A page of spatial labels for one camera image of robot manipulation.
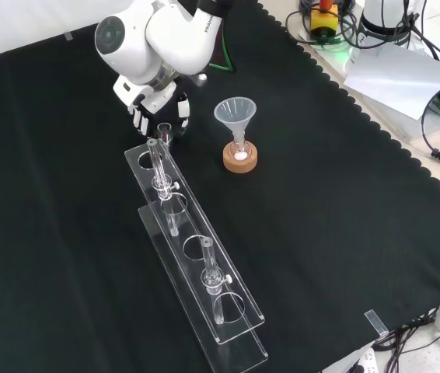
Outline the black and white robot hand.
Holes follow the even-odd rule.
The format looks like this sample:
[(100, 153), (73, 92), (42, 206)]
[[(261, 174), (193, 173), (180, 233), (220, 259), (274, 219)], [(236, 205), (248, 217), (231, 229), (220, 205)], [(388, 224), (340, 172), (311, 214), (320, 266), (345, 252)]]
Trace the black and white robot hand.
[[(169, 123), (174, 136), (185, 134), (190, 123), (190, 102), (185, 92), (177, 89), (175, 81), (160, 91), (154, 91), (150, 85), (135, 85), (120, 75), (113, 90), (132, 115), (132, 122), (138, 133), (146, 138), (159, 135), (159, 125)], [(159, 111), (176, 105), (175, 119), (159, 119)]]

